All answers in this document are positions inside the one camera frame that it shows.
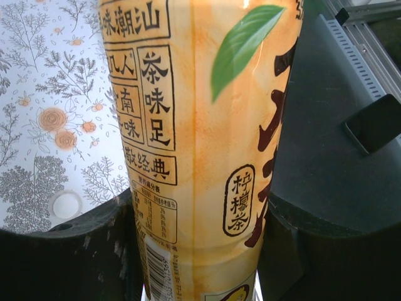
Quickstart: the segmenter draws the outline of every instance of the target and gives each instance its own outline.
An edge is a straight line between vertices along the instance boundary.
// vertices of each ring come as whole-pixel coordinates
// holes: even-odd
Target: barcode
[[[173,301],[170,253],[149,241],[146,243],[146,253],[152,301]]]

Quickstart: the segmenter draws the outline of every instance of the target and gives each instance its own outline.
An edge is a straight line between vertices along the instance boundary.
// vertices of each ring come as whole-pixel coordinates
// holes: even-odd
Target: black rectangular piece
[[[401,134],[401,103],[387,94],[350,117],[343,128],[363,154],[371,154]]]

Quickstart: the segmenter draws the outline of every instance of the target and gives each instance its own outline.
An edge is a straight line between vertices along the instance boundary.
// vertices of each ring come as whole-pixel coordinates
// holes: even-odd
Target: white floral pattern
[[[128,188],[97,2],[3,0],[0,32],[0,228],[46,231]]]

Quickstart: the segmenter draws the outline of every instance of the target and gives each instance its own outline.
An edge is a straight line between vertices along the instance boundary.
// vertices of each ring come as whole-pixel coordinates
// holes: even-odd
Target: green leaf graphic
[[[263,5],[252,9],[228,32],[214,59],[212,102],[243,71],[285,8]]]

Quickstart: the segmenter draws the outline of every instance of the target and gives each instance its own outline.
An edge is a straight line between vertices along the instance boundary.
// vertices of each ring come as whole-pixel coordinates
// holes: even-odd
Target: white circle
[[[60,191],[49,203],[49,212],[59,219],[71,219],[79,215],[82,209],[82,200],[74,191]]]

